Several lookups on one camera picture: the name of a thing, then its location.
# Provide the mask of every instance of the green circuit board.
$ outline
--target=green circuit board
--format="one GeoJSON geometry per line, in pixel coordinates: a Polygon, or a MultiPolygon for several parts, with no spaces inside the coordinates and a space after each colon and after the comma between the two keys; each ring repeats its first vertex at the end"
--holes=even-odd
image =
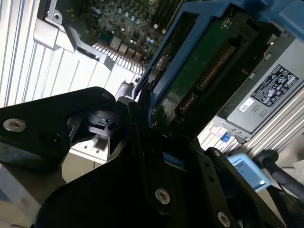
{"type": "Polygon", "coordinates": [[[164,33],[153,27],[159,0],[90,0],[82,6],[81,18],[93,30],[94,39],[121,54],[148,63],[164,33]]]}
{"type": "Polygon", "coordinates": [[[158,129],[167,127],[167,123],[174,118],[175,109],[231,36],[234,26],[221,29],[224,20],[217,19],[209,25],[161,100],[158,101],[152,116],[152,122],[158,129]]]}

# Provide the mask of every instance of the black plastic bracket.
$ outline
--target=black plastic bracket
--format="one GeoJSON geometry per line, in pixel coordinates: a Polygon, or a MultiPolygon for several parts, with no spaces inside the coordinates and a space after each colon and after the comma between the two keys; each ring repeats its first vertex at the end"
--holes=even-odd
{"type": "Polygon", "coordinates": [[[0,162],[38,172],[61,164],[82,120],[96,110],[110,110],[115,98],[92,87],[0,109],[0,162]],[[4,121],[22,120],[22,132],[7,131],[4,121]]]}

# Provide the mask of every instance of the barcode sticker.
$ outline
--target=barcode sticker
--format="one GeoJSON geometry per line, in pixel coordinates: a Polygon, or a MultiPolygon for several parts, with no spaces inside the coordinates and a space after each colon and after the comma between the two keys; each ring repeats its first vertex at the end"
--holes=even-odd
{"type": "Polygon", "coordinates": [[[239,110],[242,112],[245,112],[252,104],[254,103],[254,100],[251,98],[248,98],[240,107],[239,110]]]}

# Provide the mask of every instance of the power supply label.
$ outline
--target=power supply label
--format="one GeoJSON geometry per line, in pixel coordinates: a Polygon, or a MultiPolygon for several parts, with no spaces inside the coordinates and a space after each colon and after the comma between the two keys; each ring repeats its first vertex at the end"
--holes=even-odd
{"type": "Polygon", "coordinates": [[[298,77],[277,65],[251,97],[272,107],[298,80],[298,77]]]}

